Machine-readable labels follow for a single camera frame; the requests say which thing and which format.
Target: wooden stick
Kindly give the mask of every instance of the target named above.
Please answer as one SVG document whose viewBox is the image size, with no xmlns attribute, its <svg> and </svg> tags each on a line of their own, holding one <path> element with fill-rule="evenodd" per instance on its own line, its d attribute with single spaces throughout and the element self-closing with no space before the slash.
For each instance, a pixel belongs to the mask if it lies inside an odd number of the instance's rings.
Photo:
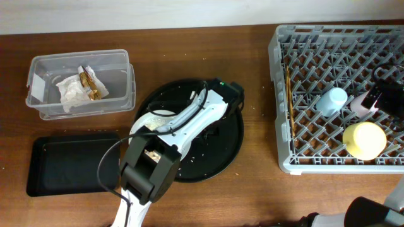
<svg viewBox="0 0 404 227">
<path fill-rule="evenodd" d="M 292 128 L 292 137 L 295 137 L 295 121 L 293 118 L 293 98 L 292 98 L 292 88 L 290 87 L 290 71 L 289 66 L 286 67 L 286 91 L 287 91 L 287 98 L 289 102 L 289 109 L 290 109 L 290 123 Z"/>
</svg>

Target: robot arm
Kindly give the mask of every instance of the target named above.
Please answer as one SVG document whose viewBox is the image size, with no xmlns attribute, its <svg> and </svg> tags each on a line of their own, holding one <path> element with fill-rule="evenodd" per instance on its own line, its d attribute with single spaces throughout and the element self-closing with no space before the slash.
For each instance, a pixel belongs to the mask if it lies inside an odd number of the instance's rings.
<svg viewBox="0 0 404 227">
<path fill-rule="evenodd" d="M 179 162 L 187 155 L 192 140 L 209 125 L 232 114 L 243 101 L 241 86 L 215 79 L 192 104 L 154 131 L 169 132 L 186 123 L 180 129 L 159 136 L 142 136 L 142 132 L 151 132 L 145 126 L 137 131 L 139 136 L 130 141 L 119 167 L 122 195 L 131 202 L 127 226 L 141 226 L 150 204 L 158 201 L 174 181 Z M 157 152 L 158 159 L 151 159 L 148 151 Z M 126 213 L 127 203 L 122 200 L 112 226 L 124 227 Z"/>
</svg>

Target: dish rack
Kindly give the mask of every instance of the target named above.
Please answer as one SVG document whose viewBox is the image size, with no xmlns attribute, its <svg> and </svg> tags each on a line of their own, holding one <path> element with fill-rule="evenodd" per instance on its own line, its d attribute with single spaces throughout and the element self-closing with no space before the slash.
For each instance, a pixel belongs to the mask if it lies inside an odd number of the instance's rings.
<svg viewBox="0 0 404 227">
<path fill-rule="evenodd" d="M 350 109 L 350 102 L 373 86 L 371 72 L 377 64 L 403 63 L 404 26 L 280 25 L 268 53 L 275 85 L 278 161 L 284 172 L 404 173 L 404 132 L 390 129 L 393 118 L 381 110 L 359 118 Z M 287 66 L 295 137 L 285 91 Z M 397 67 L 379 68 L 376 74 L 399 83 L 404 77 Z M 348 101 L 339 112 L 324 117 L 315 104 L 334 87 L 343 88 Z M 364 121 L 380 126 L 388 140 L 384 151 L 371 161 L 354 158 L 342 143 L 343 131 Z"/>
</svg>

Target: black round plate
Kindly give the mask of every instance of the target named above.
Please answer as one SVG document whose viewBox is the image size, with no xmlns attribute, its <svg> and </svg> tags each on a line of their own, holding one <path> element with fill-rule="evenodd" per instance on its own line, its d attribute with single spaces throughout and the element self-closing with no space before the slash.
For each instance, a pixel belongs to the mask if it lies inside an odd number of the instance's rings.
<svg viewBox="0 0 404 227">
<path fill-rule="evenodd" d="M 200 80 L 183 79 L 163 85 L 140 105 L 135 121 L 146 114 L 147 106 L 154 101 L 188 100 L 191 92 L 200 88 Z M 179 113 L 186 107 L 164 107 Z M 228 167 L 240 150 L 244 136 L 244 125 L 241 111 L 207 128 L 192 141 L 191 149 L 181 161 L 179 171 L 175 176 L 176 182 L 199 182 L 222 172 Z"/>
</svg>

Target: crumpled paper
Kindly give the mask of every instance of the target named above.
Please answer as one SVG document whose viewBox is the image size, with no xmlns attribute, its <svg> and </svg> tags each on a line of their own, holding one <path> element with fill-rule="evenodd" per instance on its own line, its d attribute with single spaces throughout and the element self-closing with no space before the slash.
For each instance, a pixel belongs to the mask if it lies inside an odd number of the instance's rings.
<svg viewBox="0 0 404 227">
<path fill-rule="evenodd" d="M 109 92 L 104 84 L 95 76 L 94 70 L 90 66 L 87 66 L 86 70 L 93 78 L 98 90 L 101 92 L 101 98 L 107 96 Z M 78 74 L 62 80 L 60 83 L 57 83 L 56 86 L 61 93 L 61 103 L 63 105 L 63 110 L 66 113 L 70 112 L 71 107 L 79 107 L 84 105 L 83 103 L 91 101 L 85 92 L 83 85 L 81 85 Z"/>
</svg>

